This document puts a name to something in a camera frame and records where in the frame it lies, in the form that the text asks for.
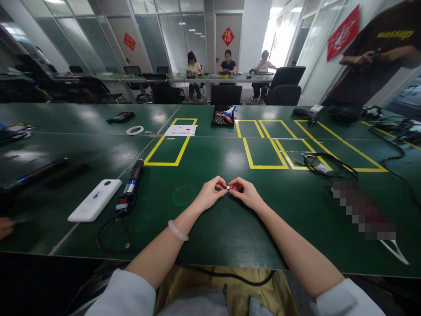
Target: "white power bank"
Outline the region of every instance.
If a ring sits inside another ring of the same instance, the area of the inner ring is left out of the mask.
[[[69,222],[93,222],[117,192],[121,184],[121,180],[102,180],[73,213],[70,214],[67,220]]]

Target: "person's left hand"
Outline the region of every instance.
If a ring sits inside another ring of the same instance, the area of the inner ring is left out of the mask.
[[[402,46],[380,54],[381,61],[395,61],[411,53],[412,46]]]
[[[228,193],[226,189],[227,184],[220,176],[214,177],[212,180],[206,182],[202,190],[193,201],[192,206],[199,209],[201,212],[210,208],[215,202]]]

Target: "forearm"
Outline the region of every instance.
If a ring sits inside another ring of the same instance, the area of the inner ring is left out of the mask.
[[[265,205],[256,213],[271,233],[291,272],[311,297],[316,298],[342,282],[344,277],[338,269],[270,207]]]
[[[187,236],[200,214],[198,207],[190,205],[174,220],[174,226]],[[183,243],[166,227],[133,259],[126,270],[140,275],[157,289],[174,265]]]

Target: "roll of tape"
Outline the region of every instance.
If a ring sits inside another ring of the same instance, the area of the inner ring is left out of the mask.
[[[134,127],[130,127],[126,133],[129,135],[137,135],[140,134],[141,132],[143,132],[143,126],[134,126]]]

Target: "black top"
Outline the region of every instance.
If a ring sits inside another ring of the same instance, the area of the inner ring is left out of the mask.
[[[226,61],[223,61],[222,64],[221,64],[221,67],[222,67],[222,70],[228,69],[228,70],[233,71],[234,70],[234,67],[236,65],[237,64],[235,63],[235,61],[230,61],[229,64],[227,64]]]

